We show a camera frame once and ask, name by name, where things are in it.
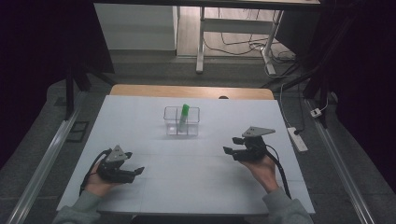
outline sleeve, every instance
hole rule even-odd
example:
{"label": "sleeve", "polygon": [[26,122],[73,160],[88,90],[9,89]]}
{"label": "sleeve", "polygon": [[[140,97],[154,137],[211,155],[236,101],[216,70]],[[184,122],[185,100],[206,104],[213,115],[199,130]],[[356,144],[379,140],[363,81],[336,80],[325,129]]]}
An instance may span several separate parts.
{"label": "sleeve", "polygon": [[291,200],[282,188],[265,195],[262,200],[267,205],[270,223],[314,223],[300,201]]}
{"label": "sleeve", "polygon": [[101,201],[101,197],[84,190],[73,206],[64,206],[59,211],[52,224],[93,223],[100,217],[96,209]]}

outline clear plastic container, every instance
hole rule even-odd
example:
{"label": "clear plastic container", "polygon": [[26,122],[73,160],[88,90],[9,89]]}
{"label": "clear plastic container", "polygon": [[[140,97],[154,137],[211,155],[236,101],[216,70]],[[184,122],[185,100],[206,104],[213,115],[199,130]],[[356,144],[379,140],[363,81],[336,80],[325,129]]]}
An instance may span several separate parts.
{"label": "clear plastic container", "polygon": [[167,106],[163,112],[166,134],[170,135],[198,135],[199,107],[190,107],[189,115],[181,119],[181,106]]}

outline white table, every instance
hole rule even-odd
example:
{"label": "white table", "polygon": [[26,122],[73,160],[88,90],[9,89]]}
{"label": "white table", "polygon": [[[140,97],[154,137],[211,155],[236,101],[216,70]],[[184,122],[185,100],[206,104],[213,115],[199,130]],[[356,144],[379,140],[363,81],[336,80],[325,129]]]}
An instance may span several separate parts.
{"label": "white table", "polygon": [[[163,110],[170,105],[201,109],[199,135],[166,135]],[[247,168],[222,147],[241,148],[232,137],[249,126],[275,129],[264,136],[285,169],[292,198],[315,213],[277,101],[114,96],[106,97],[58,209],[78,198],[81,181],[94,158],[120,145],[134,154],[122,166],[145,166],[134,183],[114,188],[98,210],[155,215],[263,215],[264,189]],[[280,174],[276,174],[282,185]]]}

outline hand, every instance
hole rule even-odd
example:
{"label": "hand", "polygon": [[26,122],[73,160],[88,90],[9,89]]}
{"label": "hand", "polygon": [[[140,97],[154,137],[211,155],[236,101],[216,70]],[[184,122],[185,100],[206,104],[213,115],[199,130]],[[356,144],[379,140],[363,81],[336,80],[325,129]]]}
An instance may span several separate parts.
{"label": "hand", "polygon": [[110,183],[108,181],[103,180],[99,174],[96,173],[96,170],[98,169],[99,162],[93,166],[90,178],[88,179],[87,186],[85,186],[85,190],[96,194],[100,197],[104,197],[105,195],[108,194],[108,192],[118,186],[121,185],[121,183]]}
{"label": "hand", "polygon": [[259,161],[241,161],[241,163],[250,170],[254,178],[259,181],[267,193],[279,188],[279,185],[276,183],[275,163],[271,158],[265,156]]}

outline white wall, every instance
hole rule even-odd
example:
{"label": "white wall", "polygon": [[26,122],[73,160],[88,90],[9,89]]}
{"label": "white wall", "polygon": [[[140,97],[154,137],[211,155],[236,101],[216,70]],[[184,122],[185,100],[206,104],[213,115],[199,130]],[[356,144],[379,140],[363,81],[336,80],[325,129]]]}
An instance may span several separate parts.
{"label": "white wall", "polygon": [[176,7],[94,5],[109,49],[176,49]]}

